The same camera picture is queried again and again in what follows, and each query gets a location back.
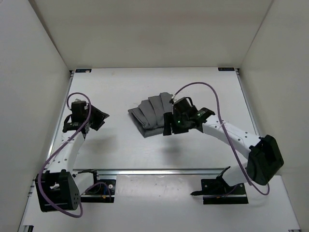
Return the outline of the grey pleated skirt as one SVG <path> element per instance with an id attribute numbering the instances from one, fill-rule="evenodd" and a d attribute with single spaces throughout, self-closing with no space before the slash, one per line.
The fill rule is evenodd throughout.
<path id="1" fill-rule="evenodd" d="M 137 107 L 128 109 L 129 116 L 144 138 L 163 133 L 164 113 L 172 112 L 171 99 L 172 94 L 162 92 L 142 100 Z"/>

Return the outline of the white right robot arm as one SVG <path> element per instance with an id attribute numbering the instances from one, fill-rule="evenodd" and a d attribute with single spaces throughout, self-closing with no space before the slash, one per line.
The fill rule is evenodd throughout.
<path id="1" fill-rule="evenodd" d="M 164 114 L 164 136 L 186 133 L 191 129 L 217 138 L 247 159 L 247 162 L 227 167 L 219 174 L 216 187 L 221 193 L 226 194 L 235 185 L 245 182 L 266 186 L 284 164 L 274 137 L 260 137 L 243 131 L 220 121 L 218 115 L 207 108 Z"/>

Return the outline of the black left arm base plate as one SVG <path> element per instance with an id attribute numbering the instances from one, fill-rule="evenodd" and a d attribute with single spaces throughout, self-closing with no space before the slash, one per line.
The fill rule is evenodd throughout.
<path id="1" fill-rule="evenodd" d="M 114 203 L 116 176 L 99 170 L 81 170 L 74 173 L 82 203 Z"/>

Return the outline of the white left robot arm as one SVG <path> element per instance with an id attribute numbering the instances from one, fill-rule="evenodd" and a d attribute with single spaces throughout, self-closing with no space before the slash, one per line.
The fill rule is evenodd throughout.
<path id="1" fill-rule="evenodd" d="M 72 211 L 81 207 L 81 195 L 104 191 L 111 197 L 109 185 L 101 182 L 97 171 L 73 170 L 78 152 L 90 129 L 98 131 L 109 114 L 85 101 L 75 101 L 71 114 L 64 119 L 62 144 L 48 159 L 35 178 L 38 201 L 42 212 L 59 211 L 77 218 Z"/>

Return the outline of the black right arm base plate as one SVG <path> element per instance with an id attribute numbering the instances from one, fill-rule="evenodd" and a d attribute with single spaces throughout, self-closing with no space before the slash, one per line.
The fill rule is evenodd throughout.
<path id="1" fill-rule="evenodd" d="M 248 204 L 243 183 L 229 186 L 223 180 L 223 174 L 231 167 L 226 167 L 215 179 L 201 179 L 201 190 L 193 191 L 191 196 L 202 196 L 203 204 Z"/>

